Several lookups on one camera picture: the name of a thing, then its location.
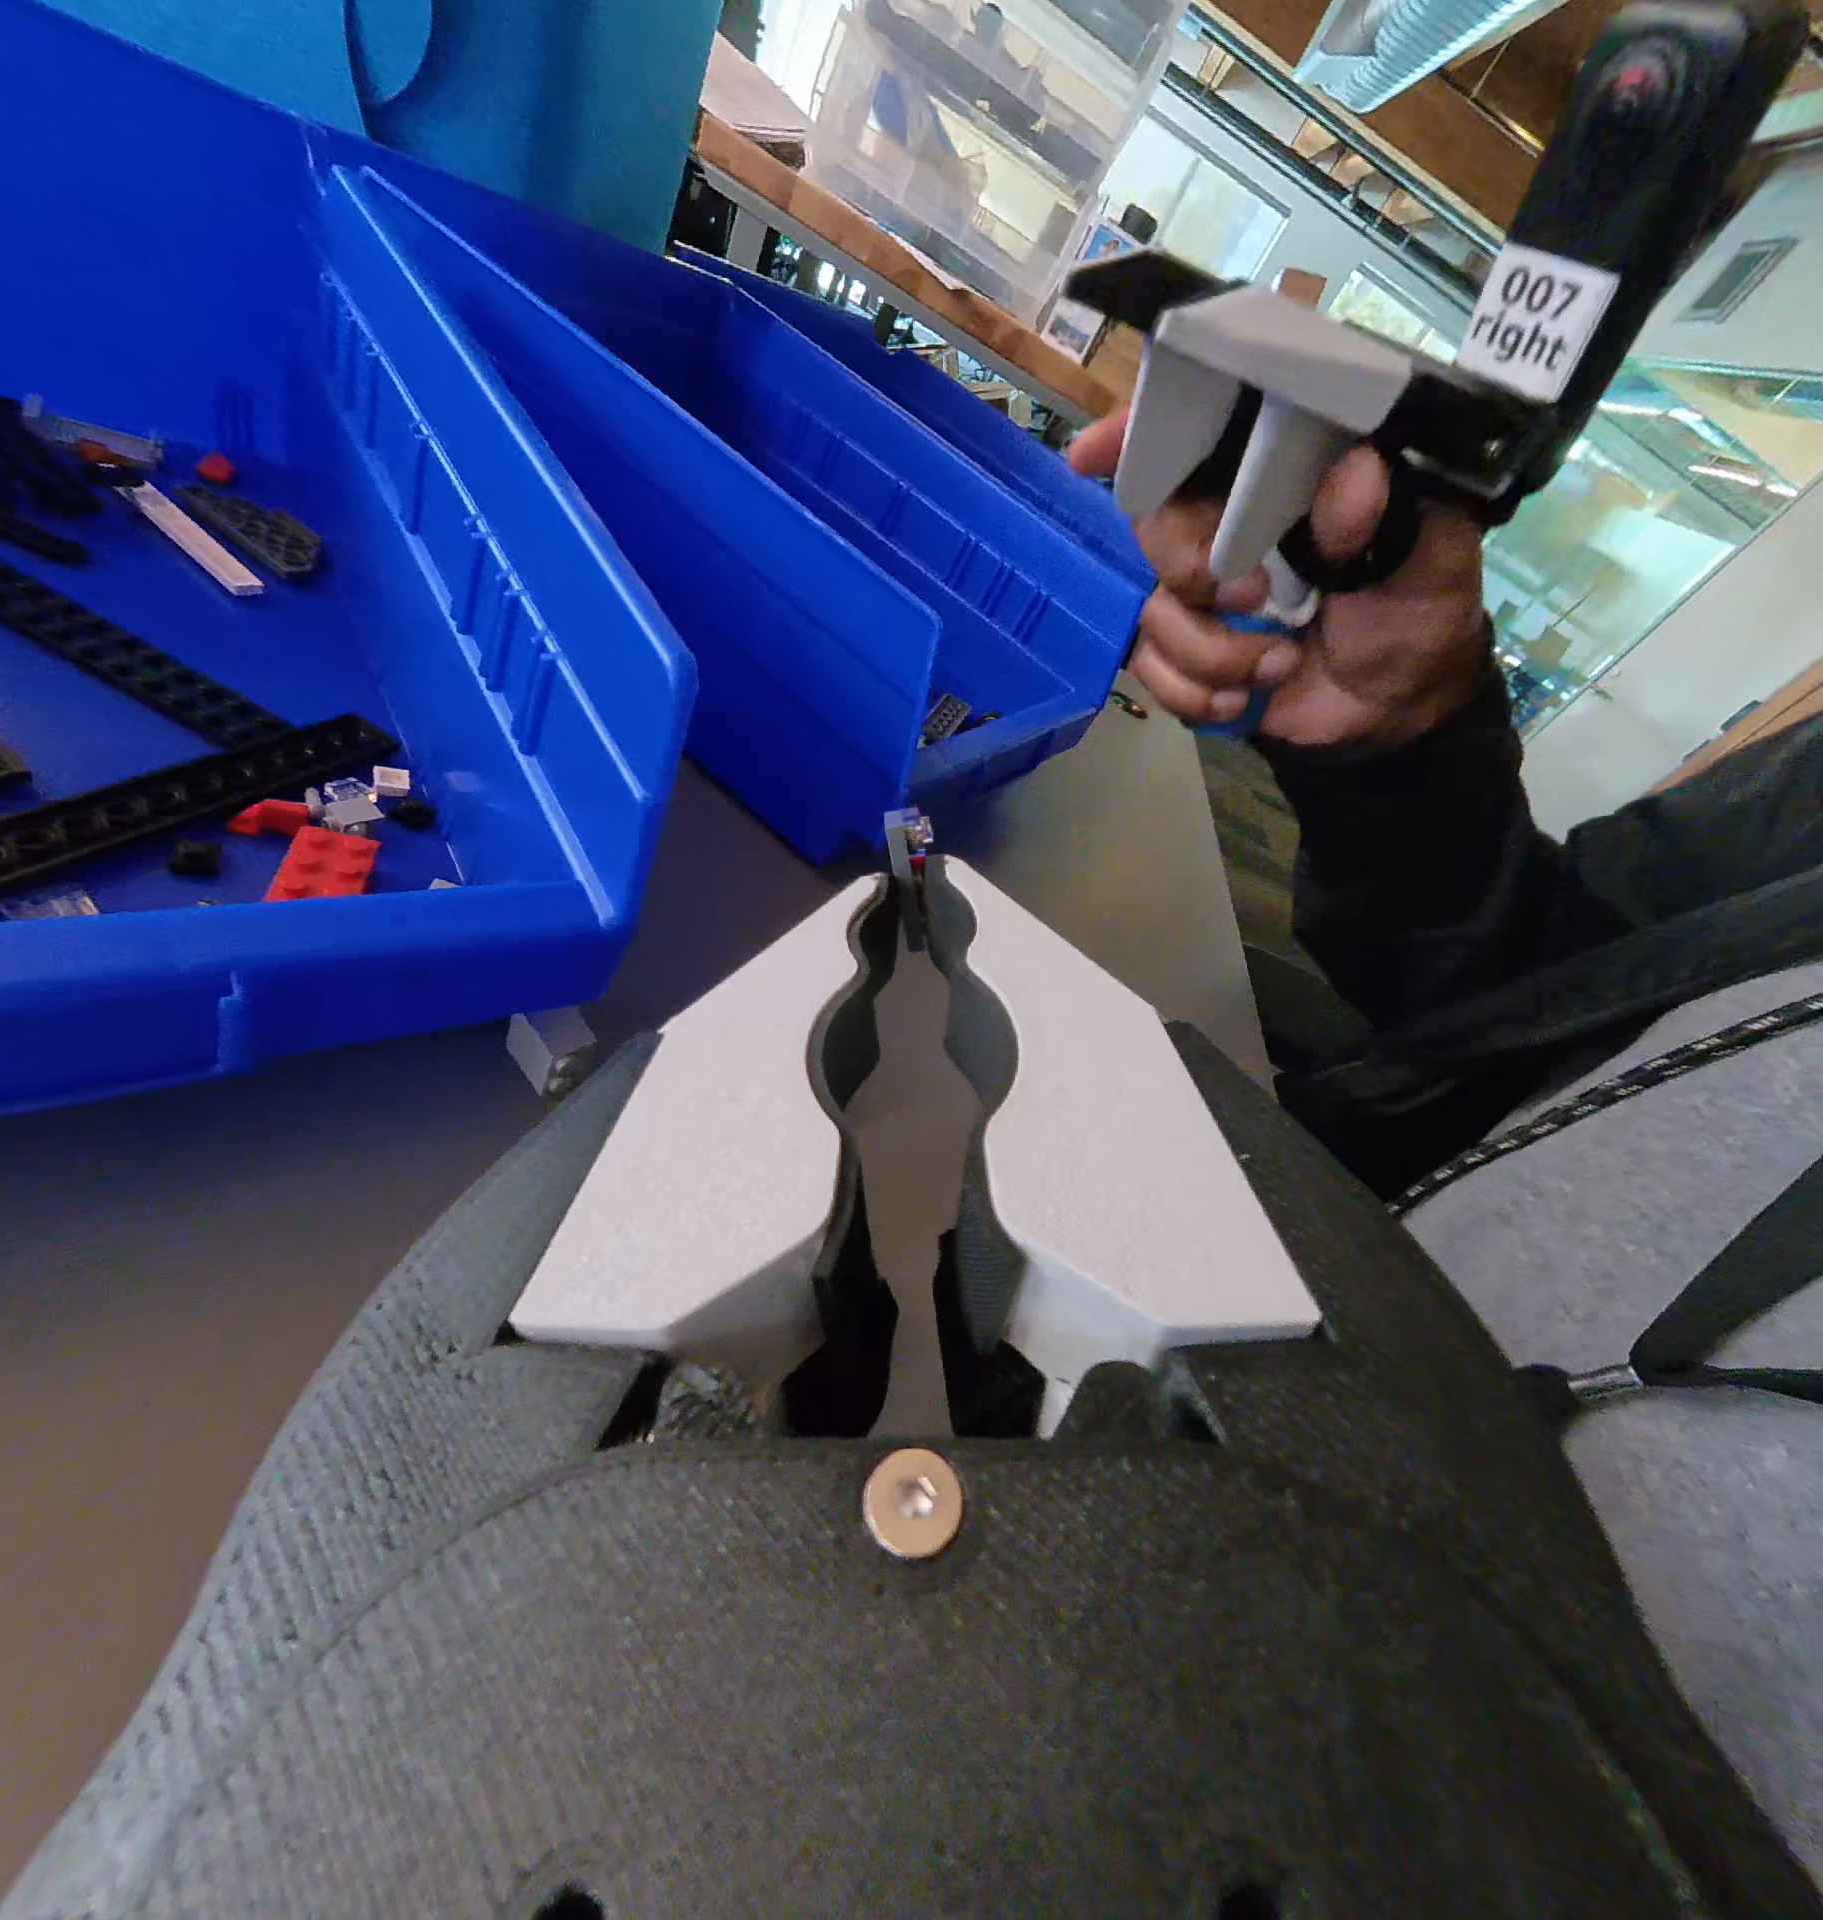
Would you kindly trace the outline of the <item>clear plastic drawer organiser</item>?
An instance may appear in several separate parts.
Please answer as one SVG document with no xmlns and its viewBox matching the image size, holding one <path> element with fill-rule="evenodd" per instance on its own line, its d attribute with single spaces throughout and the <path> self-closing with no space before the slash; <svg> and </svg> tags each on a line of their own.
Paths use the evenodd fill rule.
<svg viewBox="0 0 1823 1920">
<path fill-rule="evenodd" d="M 851 5 L 808 178 L 942 276 L 1042 322 L 1170 64 L 1183 5 Z"/>
</svg>

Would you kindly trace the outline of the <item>person's right forearm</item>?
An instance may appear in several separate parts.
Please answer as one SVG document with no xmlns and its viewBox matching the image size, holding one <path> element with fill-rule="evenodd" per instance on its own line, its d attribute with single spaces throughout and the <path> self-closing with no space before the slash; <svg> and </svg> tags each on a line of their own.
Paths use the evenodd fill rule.
<svg viewBox="0 0 1823 1920">
<path fill-rule="evenodd" d="M 1561 840 L 1494 663 L 1407 745 L 1259 753 L 1298 824 L 1292 937 L 1367 1024 L 1277 1091 L 1382 1201 L 1661 1014 L 1823 962 L 1823 712 Z"/>
</svg>

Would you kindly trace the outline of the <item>wooden table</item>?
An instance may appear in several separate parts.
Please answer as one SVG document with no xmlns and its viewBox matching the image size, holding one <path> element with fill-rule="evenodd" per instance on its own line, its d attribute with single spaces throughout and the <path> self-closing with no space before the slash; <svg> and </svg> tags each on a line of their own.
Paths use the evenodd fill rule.
<svg viewBox="0 0 1823 1920">
<path fill-rule="evenodd" d="M 923 255 L 708 110 L 698 112 L 688 159 L 734 209 L 725 245 L 733 267 L 756 273 L 766 242 L 786 239 L 1074 424 L 1124 406 L 1091 371 L 1020 318 L 970 287 L 956 287 Z"/>
</svg>

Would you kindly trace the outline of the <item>person's grey sweatshirt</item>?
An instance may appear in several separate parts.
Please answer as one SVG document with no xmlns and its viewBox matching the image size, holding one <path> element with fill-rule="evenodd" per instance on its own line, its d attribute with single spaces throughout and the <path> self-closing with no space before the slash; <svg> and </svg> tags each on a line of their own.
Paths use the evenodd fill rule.
<svg viewBox="0 0 1823 1920">
<path fill-rule="evenodd" d="M 1505 1357 L 1635 1339 L 1823 1158 L 1823 1018 L 1458 1172 L 1407 1214 Z M 1823 1892 L 1823 1410 L 1647 1386 L 1565 1431 L 1681 1692 Z"/>
</svg>

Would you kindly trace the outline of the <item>grey desk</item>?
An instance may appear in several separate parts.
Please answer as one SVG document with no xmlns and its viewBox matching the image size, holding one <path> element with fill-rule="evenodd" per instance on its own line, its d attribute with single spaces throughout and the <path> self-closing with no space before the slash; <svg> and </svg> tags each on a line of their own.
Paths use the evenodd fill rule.
<svg viewBox="0 0 1823 1920">
<path fill-rule="evenodd" d="M 938 843 L 1264 1081 L 1217 773 L 1166 718 L 1107 712 Z M 1230 832 L 1233 862 L 1256 832 Z M 587 1014 L 598 1059 L 839 883 L 685 763 L 634 937 Z M 929 1274 L 972 1104 L 942 1008 L 927 962 L 898 958 L 851 1104 L 898 1301 L 891 1437 L 949 1431 Z M 536 1120 L 500 1024 L 0 1120 L 0 1896 L 151 1683 L 324 1354 Z"/>
</svg>

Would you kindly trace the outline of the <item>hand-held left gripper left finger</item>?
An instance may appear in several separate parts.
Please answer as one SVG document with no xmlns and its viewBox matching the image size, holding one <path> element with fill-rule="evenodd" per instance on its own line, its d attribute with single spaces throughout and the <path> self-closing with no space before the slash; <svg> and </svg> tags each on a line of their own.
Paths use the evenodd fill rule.
<svg viewBox="0 0 1823 1920">
<path fill-rule="evenodd" d="M 670 1018 L 509 1313 L 526 1344 L 808 1354 L 844 1128 L 825 1024 L 891 905 L 860 877 Z"/>
</svg>

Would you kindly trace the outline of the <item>red and teal brick assembly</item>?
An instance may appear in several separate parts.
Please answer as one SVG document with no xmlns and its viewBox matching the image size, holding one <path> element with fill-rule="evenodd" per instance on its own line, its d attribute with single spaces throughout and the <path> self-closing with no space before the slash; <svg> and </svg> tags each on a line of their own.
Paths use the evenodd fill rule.
<svg viewBox="0 0 1823 1920">
<path fill-rule="evenodd" d="M 927 948 L 927 856 L 937 843 L 932 823 L 919 806 L 884 814 L 884 843 L 898 897 L 901 941 L 910 952 Z"/>
</svg>

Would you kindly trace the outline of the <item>light grey block brick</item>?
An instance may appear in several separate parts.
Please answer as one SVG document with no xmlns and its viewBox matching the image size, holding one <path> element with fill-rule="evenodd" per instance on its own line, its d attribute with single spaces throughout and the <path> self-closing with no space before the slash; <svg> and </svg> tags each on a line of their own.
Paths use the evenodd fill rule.
<svg viewBox="0 0 1823 1920">
<path fill-rule="evenodd" d="M 581 1004 L 513 1014 L 504 1048 L 543 1103 L 558 1103 L 594 1066 L 594 1034 Z"/>
</svg>

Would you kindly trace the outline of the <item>person's right hand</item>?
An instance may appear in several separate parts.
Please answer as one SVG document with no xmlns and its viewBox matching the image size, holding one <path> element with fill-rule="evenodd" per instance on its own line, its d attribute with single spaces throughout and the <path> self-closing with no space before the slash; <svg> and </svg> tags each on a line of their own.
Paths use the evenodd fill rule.
<svg viewBox="0 0 1823 1920">
<path fill-rule="evenodd" d="M 1390 581 L 1323 595 L 1307 626 L 1261 624 L 1271 574 L 1213 574 L 1220 505 L 1164 503 L 1134 519 L 1157 588 L 1128 659 L 1147 700 L 1189 729 L 1220 729 L 1261 700 L 1259 734 L 1289 747 L 1392 747 L 1463 709 L 1488 663 L 1481 527 L 1454 503 L 1424 525 Z"/>
</svg>

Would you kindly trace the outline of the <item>silver air duct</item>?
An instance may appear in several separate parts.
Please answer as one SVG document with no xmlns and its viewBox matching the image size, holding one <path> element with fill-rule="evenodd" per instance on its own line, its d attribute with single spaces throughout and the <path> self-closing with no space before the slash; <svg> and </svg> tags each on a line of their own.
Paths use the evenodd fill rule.
<svg viewBox="0 0 1823 1920">
<path fill-rule="evenodd" d="M 1560 5 L 1329 5 L 1292 78 L 1349 112 L 1376 112 L 1552 9 Z"/>
</svg>

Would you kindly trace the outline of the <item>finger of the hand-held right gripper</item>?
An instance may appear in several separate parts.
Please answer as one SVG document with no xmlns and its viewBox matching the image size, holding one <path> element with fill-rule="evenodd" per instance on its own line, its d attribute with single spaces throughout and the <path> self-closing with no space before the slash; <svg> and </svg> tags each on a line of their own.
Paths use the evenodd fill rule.
<svg viewBox="0 0 1823 1920">
<path fill-rule="evenodd" d="M 1207 276 L 1166 253 L 1079 264 L 1065 299 L 1356 434 L 1376 430 L 1418 360 L 1376 335 L 1244 280 Z"/>
<path fill-rule="evenodd" d="M 1128 519 L 1143 519 L 1217 448 L 1241 398 L 1241 379 L 1175 349 L 1143 349 L 1124 415 L 1113 493 Z"/>
</svg>

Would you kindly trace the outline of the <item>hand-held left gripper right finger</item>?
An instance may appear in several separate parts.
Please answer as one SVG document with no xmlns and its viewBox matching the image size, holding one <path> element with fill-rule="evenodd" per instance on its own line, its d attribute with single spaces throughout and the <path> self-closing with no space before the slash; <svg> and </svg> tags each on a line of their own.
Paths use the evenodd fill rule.
<svg viewBox="0 0 1823 1920">
<path fill-rule="evenodd" d="M 1094 1367 L 1320 1327 L 1147 999 L 949 856 L 927 861 L 927 952 L 978 1097 L 932 1277 L 956 1426 L 1056 1426 Z"/>
</svg>

